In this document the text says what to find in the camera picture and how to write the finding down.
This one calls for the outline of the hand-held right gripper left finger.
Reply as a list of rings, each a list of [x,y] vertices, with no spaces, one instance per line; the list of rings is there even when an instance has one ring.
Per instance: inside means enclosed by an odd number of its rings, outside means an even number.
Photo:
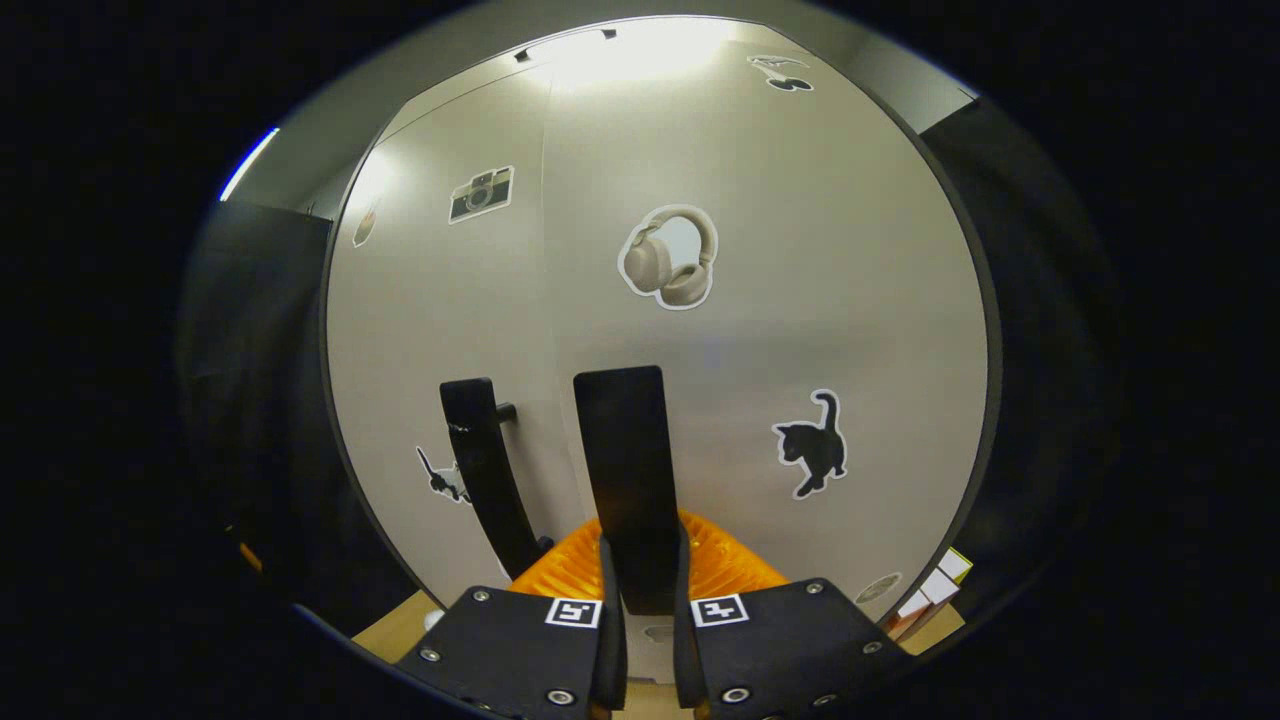
[[[584,523],[502,589],[472,585],[396,667],[503,719],[609,719],[625,706],[625,612],[608,541]]]

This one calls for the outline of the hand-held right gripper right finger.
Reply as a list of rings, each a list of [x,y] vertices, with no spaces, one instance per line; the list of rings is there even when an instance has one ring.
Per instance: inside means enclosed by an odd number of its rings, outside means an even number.
[[[717,524],[678,518],[675,687],[695,717],[849,717],[918,666],[832,580],[791,582]]]

